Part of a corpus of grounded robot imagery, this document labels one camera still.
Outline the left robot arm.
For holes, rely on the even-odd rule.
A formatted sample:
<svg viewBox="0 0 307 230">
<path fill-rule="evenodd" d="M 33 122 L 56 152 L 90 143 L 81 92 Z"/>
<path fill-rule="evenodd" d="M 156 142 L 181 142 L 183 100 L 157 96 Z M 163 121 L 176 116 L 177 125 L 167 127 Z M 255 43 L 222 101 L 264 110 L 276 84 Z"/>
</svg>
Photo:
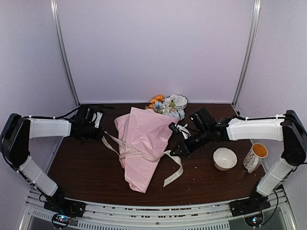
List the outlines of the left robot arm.
<svg viewBox="0 0 307 230">
<path fill-rule="evenodd" d="M 36 186 L 51 206 L 59 213 L 69 209 L 65 193 L 40 166 L 29 151 L 29 141 L 35 138 L 73 137 L 78 140 L 100 140 L 103 128 L 100 122 L 103 111 L 81 105 L 67 115 L 59 117 L 9 116 L 0 135 L 0 151 L 7 164 L 18 172 L 27 182 Z"/>
</svg>

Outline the blue hydrangea flower stem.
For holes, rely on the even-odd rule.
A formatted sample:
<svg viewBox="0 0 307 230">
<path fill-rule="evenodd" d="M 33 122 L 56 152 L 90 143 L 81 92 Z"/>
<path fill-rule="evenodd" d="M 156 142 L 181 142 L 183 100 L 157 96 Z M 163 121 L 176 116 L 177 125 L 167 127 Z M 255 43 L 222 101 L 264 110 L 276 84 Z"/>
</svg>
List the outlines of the blue hydrangea flower stem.
<svg viewBox="0 0 307 230">
<path fill-rule="evenodd" d="M 183 120 L 184 117 L 185 117 L 185 112 L 184 112 L 184 110 L 175 110 L 175 111 L 173 111 L 173 112 L 171 112 L 171 113 L 164 113 L 163 103 L 161 103 L 161 102 L 156 102 L 156 103 L 154 104 L 153 110 L 154 110 L 156 113 L 159 113 L 159 114 L 163 114 L 163 115 L 167 115 L 167 116 L 173 117 L 173 118 L 177 119 L 178 121 Z"/>
</svg>

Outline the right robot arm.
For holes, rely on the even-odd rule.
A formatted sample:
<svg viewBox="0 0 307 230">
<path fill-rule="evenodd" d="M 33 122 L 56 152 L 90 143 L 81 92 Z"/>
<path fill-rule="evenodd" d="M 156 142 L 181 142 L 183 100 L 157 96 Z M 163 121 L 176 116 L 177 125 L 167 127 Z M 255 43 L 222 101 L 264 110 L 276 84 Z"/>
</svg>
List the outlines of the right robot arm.
<svg viewBox="0 0 307 230">
<path fill-rule="evenodd" d="M 260 179 L 246 200 L 249 211 L 257 211 L 268 195 L 287 176 L 307 160 L 307 132 L 293 110 L 283 115 L 248 118 L 224 117 L 217 122 L 206 108 L 189 116 L 197 131 L 179 140 L 170 151 L 171 156 L 188 156 L 213 141 L 237 141 L 242 139 L 269 139 L 283 142 L 283 152 L 277 162 Z"/>
</svg>

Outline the white flower stem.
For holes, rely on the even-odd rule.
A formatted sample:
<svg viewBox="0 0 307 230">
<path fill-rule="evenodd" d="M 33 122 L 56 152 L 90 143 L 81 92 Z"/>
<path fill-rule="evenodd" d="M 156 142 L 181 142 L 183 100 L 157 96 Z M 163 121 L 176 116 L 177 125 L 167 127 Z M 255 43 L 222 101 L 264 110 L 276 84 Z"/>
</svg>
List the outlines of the white flower stem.
<svg viewBox="0 0 307 230">
<path fill-rule="evenodd" d="M 172 94 L 166 97 L 163 102 L 164 113 L 171 113 L 175 111 L 175 106 L 176 106 L 178 99 L 179 99 L 179 95 L 177 94 Z"/>
</svg>

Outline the cream printed ribbon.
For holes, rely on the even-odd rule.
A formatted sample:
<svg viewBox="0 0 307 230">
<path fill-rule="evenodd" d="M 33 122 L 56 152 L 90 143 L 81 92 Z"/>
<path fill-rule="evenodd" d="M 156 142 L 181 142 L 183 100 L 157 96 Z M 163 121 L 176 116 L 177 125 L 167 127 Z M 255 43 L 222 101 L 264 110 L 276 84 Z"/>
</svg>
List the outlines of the cream printed ribbon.
<svg viewBox="0 0 307 230">
<path fill-rule="evenodd" d="M 119 159 L 122 159 L 122 158 L 125 158 L 127 156 L 132 156 L 132 155 L 141 155 L 145 160 L 149 161 L 149 162 L 153 162 L 151 158 L 148 158 L 143 152 L 137 150 L 136 148 L 134 148 L 133 146 L 129 145 L 128 143 L 126 143 L 125 141 L 122 141 L 110 134 L 108 134 L 107 132 L 105 132 L 105 134 L 107 134 L 109 137 L 111 137 L 119 146 L 121 147 L 124 147 L 124 148 L 127 148 L 128 151 L 124 152 L 124 153 L 119 153 L 117 152 L 107 141 L 107 139 L 105 137 L 102 137 L 102 142 L 104 143 L 104 145 L 114 151 L 118 156 L 119 156 Z M 178 156 L 171 156 L 171 151 L 170 150 L 167 150 L 167 151 L 164 151 L 163 152 L 163 156 L 164 155 L 167 155 L 169 158 L 171 158 L 176 164 L 179 165 L 179 169 L 173 173 L 172 175 L 170 175 L 169 177 L 167 177 L 165 180 L 164 180 L 164 184 L 163 184 L 163 187 L 166 187 L 167 185 L 169 185 L 170 183 L 174 182 L 176 179 L 178 179 L 184 172 L 184 169 L 183 169 L 183 165 L 182 165 L 182 162 L 181 162 L 181 158 L 178 157 Z"/>
</svg>

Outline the orange flower stem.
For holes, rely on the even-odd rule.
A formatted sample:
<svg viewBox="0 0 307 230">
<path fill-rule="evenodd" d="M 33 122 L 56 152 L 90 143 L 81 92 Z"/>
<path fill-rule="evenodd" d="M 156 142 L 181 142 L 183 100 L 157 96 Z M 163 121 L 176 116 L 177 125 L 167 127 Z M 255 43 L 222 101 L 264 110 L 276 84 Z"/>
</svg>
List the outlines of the orange flower stem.
<svg viewBox="0 0 307 230">
<path fill-rule="evenodd" d="M 149 105 L 149 108 L 150 109 L 153 109 L 154 108 L 154 104 L 156 103 L 156 102 L 163 102 L 164 101 L 164 96 L 162 95 L 162 94 L 159 94 L 159 95 L 156 95 L 156 96 L 154 96 L 150 101 L 149 101 L 149 103 L 150 103 L 150 105 Z"/>
</svg>

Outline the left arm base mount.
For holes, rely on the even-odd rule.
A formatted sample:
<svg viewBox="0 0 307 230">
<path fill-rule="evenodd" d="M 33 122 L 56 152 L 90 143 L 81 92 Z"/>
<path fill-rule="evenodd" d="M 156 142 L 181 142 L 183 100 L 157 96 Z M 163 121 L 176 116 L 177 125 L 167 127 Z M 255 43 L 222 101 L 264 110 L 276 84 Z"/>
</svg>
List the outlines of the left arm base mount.
<svg viewBox="0 0 307 230">
<path fill-rule="evenodd" d="M 44 204 L 44 209 L 47 209 L 53 212 L 57 212 L 57 213 L 62 213 L 72 218 L 82 218 L 85 208 L 86 208 L 86 204 L 84 202 L 74 201 L 74 200 L 69 200 L 69 199 L 65 199 L 62 207 L 54 206 L 49 201 L 47 201 Z"/>
</svg>

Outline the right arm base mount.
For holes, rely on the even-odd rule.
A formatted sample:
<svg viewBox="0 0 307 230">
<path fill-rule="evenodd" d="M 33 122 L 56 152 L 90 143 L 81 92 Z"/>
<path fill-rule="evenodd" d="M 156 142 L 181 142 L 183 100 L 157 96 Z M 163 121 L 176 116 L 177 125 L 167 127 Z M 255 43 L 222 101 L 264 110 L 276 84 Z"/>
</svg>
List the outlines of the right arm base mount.
<svg viewBox="0 0 307 230">
<path fill-rule="evenodd" d="M 271 207 L 268 200 L 258 201 L 255 199 L 241 199 L 229 203 L 229 207 L 233 217 L 247 215 L 255 212 L 260 212 Z"/>
</svg>

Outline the pink wrapping paper sheet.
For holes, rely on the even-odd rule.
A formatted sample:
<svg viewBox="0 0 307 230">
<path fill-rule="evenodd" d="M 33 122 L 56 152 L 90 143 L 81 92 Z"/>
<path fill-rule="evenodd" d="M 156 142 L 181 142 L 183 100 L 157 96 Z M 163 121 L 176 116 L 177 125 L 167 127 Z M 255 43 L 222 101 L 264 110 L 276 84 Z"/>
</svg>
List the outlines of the pink wrapping paper sheet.
<svg viewBox="0 0 307 230">
<path fill-rule="evenodd" d="M 120 159 L 125 180 L 131 190 L 145 193 L 172 135 L 168 126 L 177 124 L 178 119 L 132 107 L 129 114 L 116 118 L 114 123 L 119 140 L 138 151 Z"/>
</svg>

